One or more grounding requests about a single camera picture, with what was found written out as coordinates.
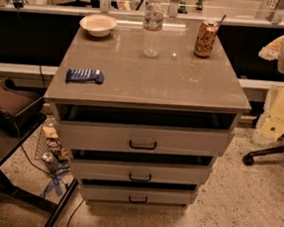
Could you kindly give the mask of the clear plastic water bottle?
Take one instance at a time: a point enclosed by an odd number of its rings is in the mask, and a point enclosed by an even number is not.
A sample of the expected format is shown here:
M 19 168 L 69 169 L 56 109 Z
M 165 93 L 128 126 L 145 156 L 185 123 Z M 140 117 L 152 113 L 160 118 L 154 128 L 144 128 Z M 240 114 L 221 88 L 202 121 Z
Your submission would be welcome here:
M 163 24 L 163 7 L 160 0 L 148 0 L 142 23 L 143 54 L 147 57 L 159 56 Z

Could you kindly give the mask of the grey drawer cabinet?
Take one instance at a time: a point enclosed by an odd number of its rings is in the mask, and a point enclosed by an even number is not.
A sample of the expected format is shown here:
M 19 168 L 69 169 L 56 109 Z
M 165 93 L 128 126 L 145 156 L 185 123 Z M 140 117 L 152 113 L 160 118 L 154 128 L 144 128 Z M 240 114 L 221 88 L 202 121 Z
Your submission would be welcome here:
M 250 105 L 222 44 L 193 53 L 198 23 L 167 23 L 158 57 L 142 52 L 142 29 L 122 20 L 111 37 L 79 30 L 47 88 L 56 121 L 231 130 Z M 70 68 L 98 69 L 102 84 L 66 82 Z

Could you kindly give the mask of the blue snack bar wrapper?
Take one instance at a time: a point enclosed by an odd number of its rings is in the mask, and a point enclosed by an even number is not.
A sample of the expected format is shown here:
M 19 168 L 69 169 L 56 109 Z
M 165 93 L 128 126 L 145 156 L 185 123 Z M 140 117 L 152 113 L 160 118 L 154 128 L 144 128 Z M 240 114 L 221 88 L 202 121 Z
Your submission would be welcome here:
M 104 74 L 99 69 L 87 69 L 87 68 L 70 68 L 67 71 L 65 81 L 75 83 L 98 83 L 102 84 L 104 80 Z

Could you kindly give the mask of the bottom grey drawer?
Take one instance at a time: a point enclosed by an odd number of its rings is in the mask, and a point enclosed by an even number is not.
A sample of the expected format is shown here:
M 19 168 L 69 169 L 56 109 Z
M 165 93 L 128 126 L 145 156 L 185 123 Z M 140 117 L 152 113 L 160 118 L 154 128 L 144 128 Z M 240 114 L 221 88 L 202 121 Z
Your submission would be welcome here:
M 184 183 L 82 179 L 81 195 L 89 201 L 137 204 L 188 205 L 198 194 L 198 185 Z

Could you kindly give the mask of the white ceramic bowl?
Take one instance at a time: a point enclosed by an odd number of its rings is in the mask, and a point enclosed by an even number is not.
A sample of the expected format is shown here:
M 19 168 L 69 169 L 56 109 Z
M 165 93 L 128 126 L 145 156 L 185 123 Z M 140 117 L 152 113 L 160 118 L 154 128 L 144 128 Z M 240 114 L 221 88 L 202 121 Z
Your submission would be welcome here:
M 111 16 L 88 15 L 79 21 L 79 25 L 92 37 L 106 37 L 117 26 L 117 20 Z

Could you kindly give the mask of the orange soda can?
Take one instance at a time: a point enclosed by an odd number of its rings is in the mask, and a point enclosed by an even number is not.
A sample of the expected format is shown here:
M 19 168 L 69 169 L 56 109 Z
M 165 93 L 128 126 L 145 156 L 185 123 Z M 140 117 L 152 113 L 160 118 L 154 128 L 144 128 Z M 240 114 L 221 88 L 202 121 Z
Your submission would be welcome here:
M 220 23 L 214 20 L 203 21 L 196 36 L 194 54 L 198 57 L 209 57 L 214 46 Z

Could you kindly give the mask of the brown black tray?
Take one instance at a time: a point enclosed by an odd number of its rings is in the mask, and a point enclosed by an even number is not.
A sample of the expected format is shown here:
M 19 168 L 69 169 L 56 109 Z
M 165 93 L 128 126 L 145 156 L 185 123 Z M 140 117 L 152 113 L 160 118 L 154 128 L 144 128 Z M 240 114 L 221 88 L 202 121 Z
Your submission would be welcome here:
M 24 126 L 44 107 L 44 99 L 36 92 L 19 90 L 15 82 L 5 77 L 0 80 L 0 127 L 19 137 Z

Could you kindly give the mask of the black side table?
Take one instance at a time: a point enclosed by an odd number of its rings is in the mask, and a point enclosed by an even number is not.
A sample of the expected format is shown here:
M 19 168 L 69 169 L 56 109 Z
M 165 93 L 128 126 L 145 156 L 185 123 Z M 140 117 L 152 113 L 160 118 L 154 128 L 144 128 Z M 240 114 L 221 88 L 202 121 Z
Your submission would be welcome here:
M 29 122 L 29 124 L 26 125 L 26 128 L 21 132 L 21 135 L 18 138 L 7 134 L 4 130 L 2 130 L 2 128 L 0 128 L 0 167 L 39 127 L 41 127 L 46 118 L 47 116 L 44 114 L 37 114 Z M 15 186 L 0 170 L 0 191 L 3 194 L 10 195 L 15 199 L 34 205 L 36 208 L 49 213 L 49 220 L 44 227 L 53 227 L 53 224 L 55 224 L 60 212 L 63 211 L 65 204 L 76 189 L 76 186 L 77 181 L 74 179 L 63 194 L 59 203 L 53 203 L 45 198 L 39 197 L 36 194 L 27 192 L 24 189 Z

